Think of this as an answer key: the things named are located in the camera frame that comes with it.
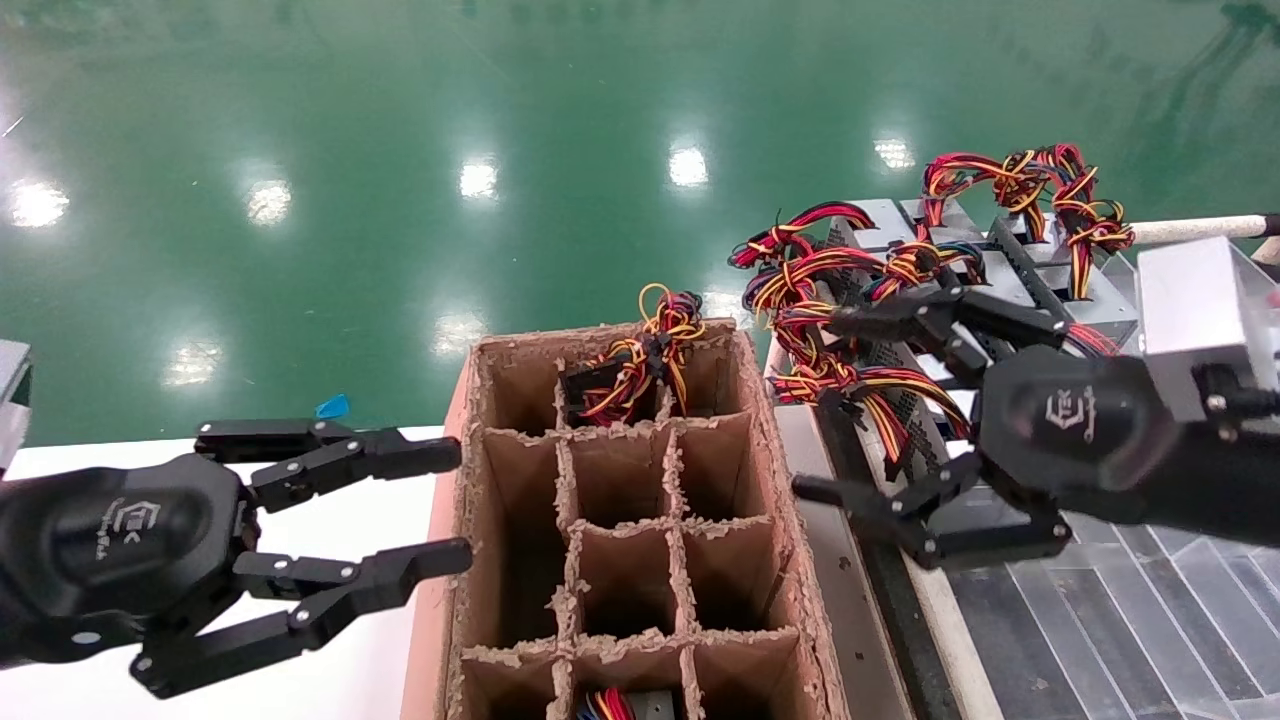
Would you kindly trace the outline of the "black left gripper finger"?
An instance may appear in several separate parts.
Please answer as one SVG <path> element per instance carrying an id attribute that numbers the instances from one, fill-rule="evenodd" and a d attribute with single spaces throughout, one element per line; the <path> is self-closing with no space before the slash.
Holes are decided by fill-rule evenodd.
<path id="1" fill-rule="evenodd" d="M 259 506 L 279 512 L 367 478 L 397 480 L 454 470 L 461 442 L 411 441 L 396 428 L 355 430 L 333 420 L 233 420 L 201 427 L 195 451 L 220 464 L 265 466 L 251 474 Z"/>
<path id="2" fill-rule="evenodd" d="M 344 562 L 242 553 L 232 568 L 233 589 L 296 606 L 201 635 L 143 644 L 131 675 L 152 696 L 169 700 L 319 651 L 357 618 L 403 607 L 425 580 L 453 577 L 472 565 L 465 538 L 384 550 Z"/>

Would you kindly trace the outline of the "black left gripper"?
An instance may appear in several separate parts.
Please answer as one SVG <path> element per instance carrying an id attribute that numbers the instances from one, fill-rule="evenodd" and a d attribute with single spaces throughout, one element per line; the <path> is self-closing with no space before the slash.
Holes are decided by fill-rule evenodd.
<path id="1" fill-rule="evenodd" d="M 186 454 L 3 482 L 3 666 L 193 635 L 241 598 L 260 528 L 229 468 Z"/>

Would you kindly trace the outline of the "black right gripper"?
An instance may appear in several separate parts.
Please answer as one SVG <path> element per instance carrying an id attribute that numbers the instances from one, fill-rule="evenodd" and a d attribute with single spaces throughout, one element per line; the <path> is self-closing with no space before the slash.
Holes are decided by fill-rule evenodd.
<path id="1" fill-rule="evenodd" d="M 901 295 L 876 306 L 837 306 L 827 322 L 832 334 L 913 343 L 957 380 L 984 375 L 975 441 L 980 455 L 951 459 L 895 495 L 812 474 L 795 475 L 792 491 L 797 498 L 840 509 L 858 538 L 892 544 L 925 570 L 1056 556 L 1073 530 L 1044 495 L 1137 486 L 1180 439 L 1181 424 L 1138 357 L 1015 354 L 986 372 L 986 355 L 957 325 L 1019 348 L 1061 348 L 1069 332 L 1065 320 L 961 287 Z M 931 529 L 941 509 L 982 482 L 1027 520 Z"/>

